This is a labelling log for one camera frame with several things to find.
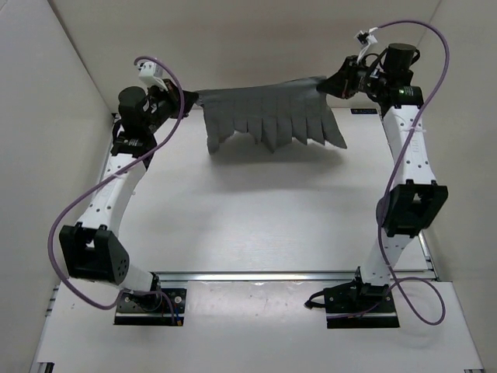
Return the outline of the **grey pleated skirt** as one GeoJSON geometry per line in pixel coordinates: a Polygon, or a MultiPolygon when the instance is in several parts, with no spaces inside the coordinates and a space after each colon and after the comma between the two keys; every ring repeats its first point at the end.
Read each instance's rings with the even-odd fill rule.
{"type": "Polygon", "coordinates": [[[347,144],[326,95],[317,90],[324,76],[232,89],[204,89],[196,104],[203,109],[210,154],[236,132],[250,134],[270,152],[296,139],[346,149],[347,144]]]}

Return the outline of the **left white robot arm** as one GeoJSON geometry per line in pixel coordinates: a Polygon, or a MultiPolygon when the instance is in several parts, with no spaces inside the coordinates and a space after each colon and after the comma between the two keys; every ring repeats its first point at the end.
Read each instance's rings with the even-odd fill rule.
{"type": "Polygon", "coordinates": [[[65,225],[59,242],[68,274],[72,278],[102,282],[135,292],[144,309],[162,302],[158,276],[130,261],[118,239],[120,223],[132,194],[151,164],[156,147],[155,132],[169,118],[188,115],[199,96],[180,92],[166,79],[148,89],[127,87],[118,95],[119,116],[113,127],[104,176],[109,182],[92,196],[89,206],[73,224],[65,225]]]}

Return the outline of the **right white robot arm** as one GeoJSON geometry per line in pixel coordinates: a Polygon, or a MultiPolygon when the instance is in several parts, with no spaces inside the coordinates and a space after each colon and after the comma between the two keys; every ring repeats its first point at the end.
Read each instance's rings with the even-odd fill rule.
{"type": "Polygon", "coordinates": [[[438,183],[428,159],[422,112],[429,103],[412,84],[411,66],[420,57],[410,44],[389,44],[371,64],[349,56],[341,68],[317,86],[320,93],[348,99],[364,93],[381,108],[394,168],[384,196],[377,203],[377,238],[367,261],[349,283],[312,295],[307,309],[326,309],[336,318],[360,317],[383,305],[402,279],[394,266],[407,245],[428,228],[447,201],[448,189],[438,183]]]}

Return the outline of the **blue table label right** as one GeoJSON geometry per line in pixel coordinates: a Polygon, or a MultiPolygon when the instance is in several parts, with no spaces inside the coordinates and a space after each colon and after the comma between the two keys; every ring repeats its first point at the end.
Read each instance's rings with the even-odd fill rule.
{"type": "Polygon", "coordinates": [[[377,115],[376,109],[352,108],[350,112],[352,115],[377,115]]]}

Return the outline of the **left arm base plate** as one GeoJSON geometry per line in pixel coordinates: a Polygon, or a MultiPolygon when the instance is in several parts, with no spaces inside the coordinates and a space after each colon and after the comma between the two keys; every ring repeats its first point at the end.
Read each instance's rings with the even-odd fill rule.
{"type": "Polygon", "coordinates": [[[186,283],[162,285],[163,295],[138,297],[129,293],[120,296],[114,314],[116,326],[171,326],[185,323],[186,283]]]}

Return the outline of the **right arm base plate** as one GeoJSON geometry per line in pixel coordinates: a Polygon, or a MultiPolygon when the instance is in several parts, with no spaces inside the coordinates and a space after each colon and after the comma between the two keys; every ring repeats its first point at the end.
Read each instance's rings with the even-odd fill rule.
{"type": "Polygon", "coordinates": [[[328,329],[396,329],[400,327],[391,292],[383,298],[353,299],[351,284],[324,288],[328,329]]]}

